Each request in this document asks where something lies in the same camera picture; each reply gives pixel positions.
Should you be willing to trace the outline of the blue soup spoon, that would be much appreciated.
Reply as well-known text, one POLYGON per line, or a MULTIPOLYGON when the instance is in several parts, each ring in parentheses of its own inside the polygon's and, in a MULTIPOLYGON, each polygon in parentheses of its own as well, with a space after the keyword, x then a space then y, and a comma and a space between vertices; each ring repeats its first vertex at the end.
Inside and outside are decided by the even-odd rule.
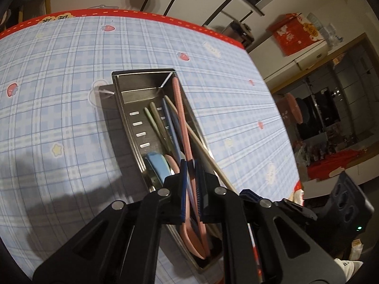
POLYGON ((146 154, 145 158, 159 181, 164 183, 166 177, 171 175, 171 170, 165 157, 162 154, 150 152, 146 154))

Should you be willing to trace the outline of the pink soup spoon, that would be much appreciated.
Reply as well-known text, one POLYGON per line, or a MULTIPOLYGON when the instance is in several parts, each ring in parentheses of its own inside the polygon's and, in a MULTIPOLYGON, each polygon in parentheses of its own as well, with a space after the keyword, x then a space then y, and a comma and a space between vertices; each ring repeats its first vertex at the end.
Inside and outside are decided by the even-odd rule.
POLYGON ((185 221, 180 227, 180 236, 190 253, 194 254, 196 257, 200 259, 205 259, 206 258, 205 249, 202 245, 202 242, 198 238, 197 234, 195 233, 191 225, 191 216, 190 216, 191 204, 190 204, 190 197, 189 197, 188 191, 186 191, 185 207, 186 207, 185 221))

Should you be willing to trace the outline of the steel perforated utensil tray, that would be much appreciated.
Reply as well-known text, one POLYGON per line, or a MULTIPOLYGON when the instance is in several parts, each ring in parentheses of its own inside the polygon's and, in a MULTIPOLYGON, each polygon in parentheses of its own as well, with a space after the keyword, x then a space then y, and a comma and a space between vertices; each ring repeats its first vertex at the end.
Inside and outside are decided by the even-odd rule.
MULTIPOLYGON (((179 118, 170 101, 175 104, 172 79, 177 77, 174 69, 142 69, 115 71, 112 73, 115 102, 119 109, 137 166, 149 192, 162 187, 163 176, 158 177, 157 165, 170 155, 178 165, 185 159, 179 118)), ((201 145, 206 147, 190 105, 182 91, 182 102, 186 121, 191 126, 201 145)), ((207 226, 210 255, 201 259, 193 254, 182 239, 181 225, 168 225, 168 231, 179 250, 191 266, 202 274, 216 265, 222 256, 219 229, 207 226)))

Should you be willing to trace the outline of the brown trash bin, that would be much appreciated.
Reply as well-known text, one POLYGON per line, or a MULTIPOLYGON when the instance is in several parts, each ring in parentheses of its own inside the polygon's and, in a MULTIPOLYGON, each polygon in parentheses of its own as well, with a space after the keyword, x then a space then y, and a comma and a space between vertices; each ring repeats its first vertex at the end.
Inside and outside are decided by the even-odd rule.
POLYGON ((303 123, 301 109, 292 94, 285 94, 276 105, 286 126, 303 123))

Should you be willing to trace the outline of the cream refrigerator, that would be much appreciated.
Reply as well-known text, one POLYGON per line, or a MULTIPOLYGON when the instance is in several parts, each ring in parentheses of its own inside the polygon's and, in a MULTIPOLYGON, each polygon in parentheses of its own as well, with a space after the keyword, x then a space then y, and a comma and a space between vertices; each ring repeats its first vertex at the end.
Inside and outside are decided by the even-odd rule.
POLYGON ((261 74, 265 80, 280 80, 304 71, 324 59, 329 51, 343 42, 344 38, 338 35, 332 23, 323 24, 313 13, 304 17, 317 28, 324 40, 286 56, 271 34, 271 37, 263 43, 261 54, 263 58, 261 74))

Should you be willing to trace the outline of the brown rice cooker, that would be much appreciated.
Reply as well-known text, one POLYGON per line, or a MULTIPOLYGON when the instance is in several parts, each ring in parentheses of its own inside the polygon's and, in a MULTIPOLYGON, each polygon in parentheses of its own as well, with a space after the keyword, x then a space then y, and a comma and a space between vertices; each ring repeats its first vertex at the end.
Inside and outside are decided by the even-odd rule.
POLYGON ((232 21, 222 32, 223 35, 240 42, 246 49, 253 42, 254 37, 251 33, 251 28, 239 21, 232 21))

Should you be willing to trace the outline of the red cloth on refrigerator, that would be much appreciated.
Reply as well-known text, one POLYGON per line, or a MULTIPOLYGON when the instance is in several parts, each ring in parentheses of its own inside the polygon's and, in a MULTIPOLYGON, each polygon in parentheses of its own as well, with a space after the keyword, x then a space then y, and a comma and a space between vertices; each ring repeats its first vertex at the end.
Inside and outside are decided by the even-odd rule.
POLYGON ((286 13, 267 30, 286 56, 324 40, 317 28, 301 13, 286 13))

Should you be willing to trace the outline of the black metal rack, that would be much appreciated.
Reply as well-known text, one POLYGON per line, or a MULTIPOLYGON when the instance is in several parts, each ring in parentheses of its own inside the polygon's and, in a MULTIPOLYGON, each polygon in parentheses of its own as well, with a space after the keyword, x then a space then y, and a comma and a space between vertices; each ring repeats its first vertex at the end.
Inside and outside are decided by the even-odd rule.
POLYGON ((226 27, 233 19, 243 21, 253 13, 253 9, 243 0, 225 0, 207 15, 202 26, 214 29, 226 27))

